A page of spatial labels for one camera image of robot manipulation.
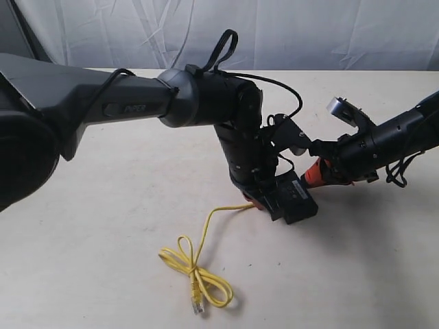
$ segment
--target white backdrop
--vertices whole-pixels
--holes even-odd
[[[87,67],[439,70],[438,0],[16,0],[49,57]]]

